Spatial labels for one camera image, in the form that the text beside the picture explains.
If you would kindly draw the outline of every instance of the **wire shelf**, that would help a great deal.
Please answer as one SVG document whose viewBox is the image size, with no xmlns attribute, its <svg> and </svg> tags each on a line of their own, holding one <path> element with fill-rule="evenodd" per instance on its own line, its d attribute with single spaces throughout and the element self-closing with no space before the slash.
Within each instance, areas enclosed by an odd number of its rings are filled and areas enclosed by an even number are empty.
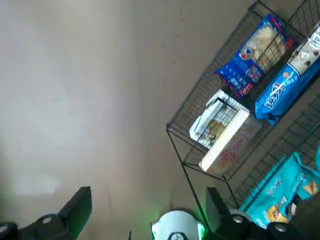
<svg viewBox="0 0 320 240">
<path fill-rule="evenodd" d="M 234 56 L 238 49 L 251 36 L 252 32 L 256 29 L 262 18 L 269 13 L 273 12 L 259 1 L 254 3 L 248 9 L 247 13 L 232 32 L 229 39 L 222 46 L 220 51 L 213 58 L 210 65 L 201 75 L 200 79 L 193 87 L 185 101 L 182 103 L 172 120 L 167 124 L 167 130 L 169 133 L 175 135 L 179 141 L 182 141 L 190 146 L 188 153 L 185 155 L 185 157 L 182 157 L 182 162 L 186 166 L 195 168 L 198 171 L 202 171 L 198 167 L 198 164 L 209 150 L 209 147 L 200 144 L 199 140 L 192 140 L 189 135 L 189 129 L 206 109 L 206 103 L 208 100 L 219 89 L 222 89 L 230 96 L 230 99 L 236 99 L 236 101 L 246 107 L 250 112 L 254 112 L 254 104 L 256 99 L 258 99 L 260 94 L 277 75 L 281 67 L 287 62 L 290 54 L 294 50 L 293 48 L 291 50 L 286 50 L 284 44 L 282 43 L 282 34 L 277 33 L 268 47 L 255 61 L 256 65 L 265 71 L 265 75 L 259 80 L 259 84 L 256 85 L 255 88 L 252 89 L 244 99 L 237 99 L 234 92 L 228 87 L 228 85 L 215 74 L 216 70 L 222 67 Z M 288 36 L 294 36 L 299 43 L 304 40 L 305 36 L 303 36 L 298 30 L 281 19 L 281 17 L 276 17 L 281 20 Z M 241 156 L 233 162 L 232 166 L 227 171 L 224 172 L 224 176 L 221 176 L 220 174 L 210 174 L 212 177 L 219 180 L 226 179 L 227 181 L 232 178 L 241 165 L 248 159 L 249 155 L 272 129 L 272 126 L 270 126 L 267 121 L 261 121 L 261 125 L 262 127 L 260 131 L 241 152 Z M 212 129 L 212 126 L 209 124 L 206 131 L 211 132 L 210 130 L 214 129 Z"/>
<path fill-rule="evenodd" d="M 319 7 L 319 0 L 304 0 L 288 22 L 304 36 L 308 36 L 320 20 Z"/>
<path fill-rule="evenodd" d="M 315 169 L 315 156 L 320 141 L 320 95 L 293 121 L 289 128 L 275 141 L 268 152 L 260 159 L 253 170 L 233 191 L 234 198 L 230 197 L 226 202 L 230 208 L 238 208 L 245 205 L 245 209 L 252 204 L 246 199 L 252 196 L 252 190 L 258 188 L 261 180 L 266 179 L 266 175 L 273 166 L 280 162 L 284 156 L 291 156 L 292 152 L 297 152 L 301 156 L 302 163 Z M 312 201 L 303 202 L 297 208 L 297 213 L 291 220 L 297 229 L 305 235 L 313 234 L 313 221 L 320 220 L 320 196 L 315 196 Z"/>
</svg>

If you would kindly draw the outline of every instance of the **metal wire rack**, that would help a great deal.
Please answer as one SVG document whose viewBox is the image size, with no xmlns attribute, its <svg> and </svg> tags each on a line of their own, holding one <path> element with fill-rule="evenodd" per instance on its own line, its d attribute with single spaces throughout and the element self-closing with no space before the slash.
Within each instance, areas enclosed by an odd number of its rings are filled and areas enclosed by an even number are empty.
<svg viewBox="0 0 320 240">
<path fill-rule="evenodd" d="M 191 139 L 189 135 L 189 129 L 196 121 L 196 119 L 206 109 L 206 103 L 208 102 L 208 100 L 219 89 L 222 89 L 225 93 L 229 95 L 229 98 L 223 101 L 224 108 L 221 108 L 222 110 L 227 107 L 230 107 L 229 100 L 231 100 L 232 98 L 236 99 L 234 92 L 230 90 L 230 88 L 220 79 L 220 77 L 218 77 L 215 74 L 215 71 L 222 67 L 227 61 L 229 61 L 234 56 L 238 49 L 244 44 L 246 39 L 248 39 L 252 32 L 255 30 L 257 25 L 261 22 L 262 18 L 266 16 L 268 13 L 272 13 L 278 19 L 280 19 L 283 27 L 286 30 L 286 33 L 290 36 L 294 36 L 294 38 L 299 44 L 306 40 L 308 34 L 310 33 L 310 30 L 320 20 L 318 0 L 304 0 L 302 4 L 299 6 L 299 8 L 293 13 L 292 17 L 289 18 L 288 21 L 285 21 L 280 16 L 276 15 L 270 8 L 268 8 L 259 0 L 255 2 L 248 9 L 247 13 L 241 19 L 235 30 L 231 33 L 230 37 L 227 39 L 225 44 L 215 55 L 209 66 L 205 69 L 204 73 L 201 75 L 198 82 L 192 88 L 191 92 L 184 100 L 182 105 L 179 107 L 178 111 L 175 113 L 171 121 L 166 125 L 167 133 L 178 156 L 178 159 L 181 163 L 182 169 L 185 173 L 192 194 L 195 198 L 201 216 L 208 230 L 210 230 L 210 226 L 206 220 L 200 201 L 191 183 L 187 169 L 192 169 L 194 171 L 210 176 L 214 179 L 226 182 L 227 187 L 231 192 L 231 195 L 234 194 L 234 197 L 229 199 L 227 203 L 230 204 L 230 206 L 233 208 L 238 208 L 241 204 L 243 204 L 244 200 L 247 197 L 246 194 L 249 194 L 252 188 L 249 188 L 248 184 L 242 183 L 233 193 L 228 181 L 241 168 L 241 166 L 254 152 L 254 150 L 262 143 L 264 138 L 271 132 L 271 129 L 273 127 L 267 121 L 261 121 L 260 123 L 262 125 L 262 128 L 260 129 L 260 131 L 255 135 L 255 137 L 248 143 L 246 148 L 241 152 L 241 156 L 238 159 L 236 159 L 232 163 L 232 166 L 229 169 L 227 169 L 223 174 L 211 174 L 202 171 L 202 169 L 199 167 L 199 162 L 208 152 L 210 147 L 200 144 L 199 140 L 195 141 Z M 265 88 L 269 85 L 269 83 L 274 79 L 274 77 L 277 75 L 282 66 L 288 61 L 289 56 L 293 51 L 293 48 L 291 50 L 286 51 L 281 50 L 281 46 L 279 46 L 277 43 L 279 38 L 282 38 L 282 36 L 277 34 L 275 38 L 271 41 L 269 46 L 265 49 L 265 51 L 256 60 L 256 64 L 259 66 L 262 64 L 261 62 L 267 64 L 267 66 L 261 66 L 261 68 L 265 70 L 265 74 L 259 80 L 259 84 L 254 89 L 252 89 L 251 92 L 244 99 L 236 99 L 241 105 L 249 109 L 250 112 L 254 111 L 255 101 L 265 90 Z M 233 116 L 234 115 L 226 116 L 226 120 L 232 120 Z M 214 128 L 216 128 L 217 125 L 213 124 L 215 117 L 213 117 L 212 121 L 208 123 L 207 128 L 205 128 L 203 132 L 216 132 L 216 129 Z M 301 129 L 310 129 L 308 127 L 309 123 L 302 121 L 303 118 L 308 119 L 308 117 L 310 118 L 308 111 L 305 111 L 301 115 L 301 117 L 295 121 L 295 126 L 293 126 L 291 129 L 292 132 L 300 136 L 299 134 L 302 134 L 301 132 L 293 131 L 300 125 Z M 292 151 L 294 146 L 295 143 L 293 143 L 292 145 L 287 144 L 286 146 L 283 146 L 280 149 L 289 153 Z M 268 172 L 270 166 L 273 166 L 277 162 L 276 159 L 279 157 L 279 154 L 280 153 L 277 152 L 270 152 L 270 154 L 266 156 L 266 159 L 263 159 L 263 161 L 261 161 L 261 164 L 264 165 L 262 170 L 260 169 L 259 172 L 262 173 L 260 174 L 261 177 L 263 177 L 264 174 Z M 255 177 L 257 173 L 252 172 L 251 174 L 253 177 Z"/>
<path fill-rule="evenodd" d="M 315 156 L 320 143 L 320 95 L 293 121 L 288 129 L 275 141 L 267 153 L 260 159 L 253 170 L 233 191 L 233 194 L 226 202 L 234 209 L 244 206 L 244 210 L 253 203 L 247 203 L 246 199 L 257 196 L 266 184 L 258 187 L 260 181 L 266 179 L 266 175 L 273 166 L 279 163 L 282 157 L 290 157 L 292 152 L 297 152 L 301 156 L 305 166 L 315 169 Z M 252 190 L 258 188 L 259 191 L 252 195 Z M 316 234 L 315 220 L 320 220 L 320 195 L 316 195 L 312 201 L 303 202 L 297 209 L 297 214 L 291 220 L 297 229 L 306 236 Z"/>
<path fill-rule="evenodd" d="M 304 0 L 288 22 L 301 34 L 307 36 L 320 20 L 319 0 Z"/>
<path fill-rule="evenodd" d="M 185 156 L 182 156 L 183 154 L 177 148 L 177 154 L 181 158 L 184 166 L 198 172 L 202 172 L 206 175 L 210 175 L 211 177 L 218 180 L 228 181 L 236 173 L 243 162 L 248 158 L 248 155 L 250 155 L 251 152 L 259 145 L 265 135 L 270 132 L 271 126 L 269 125 L 269 123 L 267 121 L 262 121 L 261 130 L 247 145 L 246 149 L 242 151 L 242 157 L 235 160 L 232 163 L 232 166 L 227 171 L 225 171 L 224 175 L 203 172 L 198 166 L 199 162 L 210 148 L 208 146 L 200 144 L 199 140 L 201 138 L 205 138 L 206 133 L 215 133 L 214 137 L 217 138 L 216 132 L 219 132 L 221 130 L 215 129 L 218 128 L 218 125 L 214 124 L 216 117 L 212 118 L 212 122 L 208 123 L 207 129 L 203 130 L 203 133 L 199 137 L 198 141 L 191 139 L 189 135 L 190 127 L 197 120 L 198 116 L 200 116 L 206 109 L 207 101 L 219 89 L 223 89 L 227 94 L 229 94 L 230 100 L 232 100 L 232 98 L 236 98 L 236 96 L 234 96 L 234 92 L 230 90 L 229 87 L 220 79 L 220 77 L 215 74 L 215 71 L 222 67 L 228 60 L 233 57 L 233 55 L 243 45 L 246 39 L 252 34 L 257 25 L 261 22 L 262 18 L 268 13 L 273 12 L 260 1 L 254 3 L 248 9 L 247 13 L 235 28 L 230 38 L 226 41 L 221 50 L 214 57 L 211 64 L 206 68 L 199 81 L 196 83 L 188 97 L 180 106 L 179 110 L 176 112 L 172 120 L 167 124 L 167 131 L 171 136 L 173 136 L 173 145 L 181 146 L 181 143 L 178 142 L 183 142 L 186 144 L 184 148 L 189 148 Z M 302 42 L 304 36 L 283 19 L 281 19 L 281 21 L 286 29 L 287 34 L 294 36 L 298 42 Z M 245 99 L 237 99 L 238 102 L 240 102 L 251 112 L 254 110 L 255 100 L 260 96 L 262 91 L 278 73 L 279 69 L 288 60 L 288 57 L 292 52 L 285 49 L 282 41 L 281 44 L 279 43 L 279 39 L 281 40 L 281 38 L 282 35 L 278 33 L 270 42 L 265 51 L 256 60 L 256 64 L 259 65 L 266 73 L 264 77 L 259 80 L 259 85 L 257 85 Z M 224 101 L 224 104 L 226 106 L 230 105 L 229 99 Z M 223 115 L 223 110 L 224 108 L 222 108 L 221 111 L 216 114 L 216 116 Z M 226 127 L 233 117 L 226 114 L 224 115 L 225 118 L 223 119 L 223 121 L 226 122 L 226 124 L 224 124 L 224 126 Z"/>
</svg>

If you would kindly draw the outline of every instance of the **blue package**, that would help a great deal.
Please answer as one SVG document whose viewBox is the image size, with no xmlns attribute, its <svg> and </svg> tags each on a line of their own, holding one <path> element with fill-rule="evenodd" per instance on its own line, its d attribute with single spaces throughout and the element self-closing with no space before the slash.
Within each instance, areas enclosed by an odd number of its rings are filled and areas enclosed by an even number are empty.
<svg viewBox="0 0 320 240">
<path fill-rule="evenodd" d="M 318 149 L 316 163 L 319 163 L 319 157 Z M 299 203 L 318 193 L 319 184 L 320 172 L 304 166 L 299 154 L 294 152 L 288 159 L 283 157 L 271 169 L 240 210 L 245 210 L 264 229 L 271 222 L 288 223 L 295 215 Z"/>
<path fill-rule="evenodd" d="M 306 85 L 320 70 L 320 25 L 306 42 L 291 55 L 288 63 L 272 80 L 257 101 L 255 116 L 268 119 L 270 124 L 280 119 Z"/>
<path fill-rule="evenodd" d="M 262 19 L 233 58 L 215 73 L 243 98 L 296 41 L 272 14 Z"/>
<path fill-rule="evenodd" d="M 301 76 L 290 63 L 287 63 L 255 102 L 256 118 L 268 119 L 269 123 L 274 125 L 287 112 L 319 69 L 320 58 Z"/>
</svg>

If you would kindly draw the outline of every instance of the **food package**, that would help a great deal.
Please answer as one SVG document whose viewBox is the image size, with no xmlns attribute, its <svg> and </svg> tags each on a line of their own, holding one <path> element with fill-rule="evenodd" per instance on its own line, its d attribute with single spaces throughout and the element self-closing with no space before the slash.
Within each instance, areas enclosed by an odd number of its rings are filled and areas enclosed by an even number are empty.
<svg viewBox="0 0 320 240">
<path fill-rule="evenodd" d="M 239 109 L 199 163 L 210 174 L 220 174 L 230 168 L 242 156 L 249 141 L 260 130 L 261 124 L 248 111 Z"/>
<path fill-rule="evenodd" d="M 260 128 L 247 108 L 220 89 L 189 130 L 194 141 L 209 149 L 199 166 L 210 173 L 224 172 Z"/>
<path fill-rule="evenodd" d="M 273 125 L 281 118 L 320 69 L 320 25 L 291 55 L 263 94 L 255 102 L 257 119 Z"/>
<path fill-rule="evenodd" d="M 315 158 L 317 164 L 319 157 L 318 150 Z M 255 224 L 264 229 L 271 222 L 288 223 L 297 212 L 299 204 L 318 193 L 320 172 L 317 170 L 303 165 L 296 152 L 289 158 L 283 157 L 239 210 L 245 210 Z"/>
<path fill-rule="evenodd" d="M 268 14 L 233 58 L 215 73 L 237 97 L 243 98 L 295 44 L 295 39 L 286 35 L 281 22 Z"/>
<path fill-rule="evenodd" d="M 243 105 L 221 89 L 206 103 L 206 109 L 192 124 L 190 137 L 210 149 L 237 113 L 237 109 L 249 112 Z"/>
</svg>

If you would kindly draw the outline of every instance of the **beige wall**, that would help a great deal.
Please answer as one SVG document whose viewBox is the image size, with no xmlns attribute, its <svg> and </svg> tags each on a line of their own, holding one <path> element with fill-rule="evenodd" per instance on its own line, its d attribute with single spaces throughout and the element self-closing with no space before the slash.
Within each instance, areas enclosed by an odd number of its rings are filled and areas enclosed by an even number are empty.
<svg viewBox="0 0 320 240">
<path fill-rule="evenodd" d="M 0 1 L 1 220 L 87 185 L 83 239 L 149 239 L 163 211 L 197 210 L 165 124 L 252 2 Z M 203 199 L 212 181 L 191 177 Z"/>
</svg>

